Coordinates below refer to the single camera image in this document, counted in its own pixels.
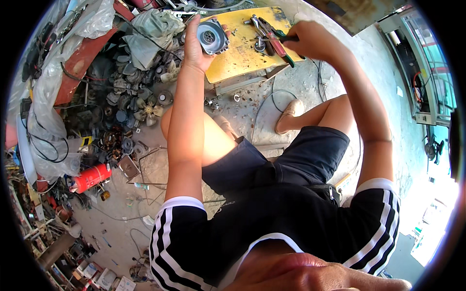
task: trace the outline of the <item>black t-shirt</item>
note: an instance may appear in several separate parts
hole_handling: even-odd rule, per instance
[[[296,252],[378,274],[395,249],[399,198],[389,180],[363,183],[348,208],[293,184],[255,188],[211,220],[192,197],[167,200],[155,218],[151,270],[164,290],[221,290],[256,243],[282,239]]]

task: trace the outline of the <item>lips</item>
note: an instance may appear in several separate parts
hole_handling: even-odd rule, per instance
[[[308,253],[286,254],[270,268],[264,280],[281,276],[300,267],[324,267],[326,265],[325,261]]]

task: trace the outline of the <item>shirt sleeve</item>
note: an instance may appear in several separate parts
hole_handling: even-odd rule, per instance
[[[155,217],[149,256],[151,270],[164,290],[210,290],[196,274],[203,260],[207,214],[201,201],[178,196],[167,200]]]
[[[377,275],[387,265],[398,238],[400,203],[392,181],[374,178],[362,183],[350,207],[339,210],[340,225],[348,230],[343,265]]]

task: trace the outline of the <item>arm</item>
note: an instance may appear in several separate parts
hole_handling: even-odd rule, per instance
[[[178,75],[167,136],[169,173],[165,201],[190,196],[202,202],[204,76],[216,55],[202,53],[196,36],[199,22],[200,16],[196,15],[186,29],[185,59]]]
[[[354,55],[316,22],[298,22],[288,35],[300,41],[284,45],[299,54],[328,62],[339,73],[364,143],[358,186],[372,178],[393,181],[392,143],[387,113],[372,83]]]

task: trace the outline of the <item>concrete floor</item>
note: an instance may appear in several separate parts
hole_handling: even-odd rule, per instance
[[[406,94],[406,88],[401,78],[401,74],[392,57],[391,51],[385,43],[383,36],[378,32],[375,25],[368,27],[355,37],[350,37],[338,24],[329,17],[321,13],[301,0],[273,0],[256,1],[259,7],[280,6],[290,22],[300,20],[315,20],[323,24],[332,34],[339,38],[359,60],[364,71],[374,84],[387,109],[394,141],[393,161],[396,177],[396,189],[402,198],[405,198],[414,182],[424,181],[426,171],[426,158],[424,154],[424,144],[421,141],[424,137],[423,126],[416,124],[411,118],[410,103]],[[324,63],[322,66],[322,79],[325,84],[325,93],[328,99],[345,93],[342,81],[335,70]],[[403,90],[403,97],[397,95],[397,86]],[[257,117],[252,143],[254,145],[268,145],[291,142],[296,136],[296,132],[290,132],[285,136],[278,136],[274,133],[274,125],[280,116],[280,112],[275,109],[271,100],[267,100],[262,106],[259,115],[257,110],[264,98],[273,91],[285,89],[293,92],[302,99],[306,109],[310,109],[321,102],[317,86],[317,69],[309,61],[297,64],[296,68],[287,68],[275,79],[263,84],[253,84],[244,87],[236,92],[230,92],[221,96],[219,101],[221,110],[216,114],[222,114],[232,124],[234,130],[239,135],[244,135],[251,140],[252,125]],[[233,101],[232,96],[239,94],[244,97],[240,102]],[[292,97],[287,93],[274,95],[277,106],[285,108]],[[214,115],[209,108],[206,112]],[[340,167],[336,171],[330,183],[336,183],[348,173],[352,173],[350,187],[344,192],[344,199],[351,196],[356,188],[359,169],[362,158],[358,165],[356,162],[360,155],[360,143],[356,127],[349,135],[351,142],[343,157]],[[140,134],[134,134],[135,141],[141,140],[151,148],[158,145],[165,146],[166,140],[162,137],[160,127],[157,124],[152,128],[142,127]],[[267,156],[277,155],[277,152],[265,153]],[[164,183],[167,181],[168,164],[166,151],[159,151],[143,162],[144,177],[146,182]],[[134,182],[141,182],[140,177]],[[111,193],[110,199],[105,202],[93,203],[97,208],[116,219],[123,217],[134,218],[150,215],[154,217],[161,203],[164,200],[164,192],[161,189],[150,186],[147,191],[148,200],[137,201],[146,198],[146,193],[142,189],[126,184],[126,178],[119,170],[114,170],[112,180],[105,185]],[[216,195],[207,185],[203,186],[204,201],[220,200],[222,197]],[[208,217],[211,218],[222,202],[205,203]],[[139,219],[130,221],[117,221],[110,219],[96,209],[89,211],[76,210],[76,220],[83,226],[84,237],[95,245],[94,235],[100,242],[102,249],[96,253],[92,259],[102,267],[111,268],[118,275],[129,277],[129,268],[135,264],[132,257],[138,258],[138,252],[134,245],[130,230],[137,229],[146,236],[151,235],[150,227]],[[131,234],[139,249],[143,251],[149,244],[149,239],[144,237],[139,231],[133,230]],[[110,243],[109,247],[103,237]],[[151,284],[138,284],[136,290],[150,290]]]

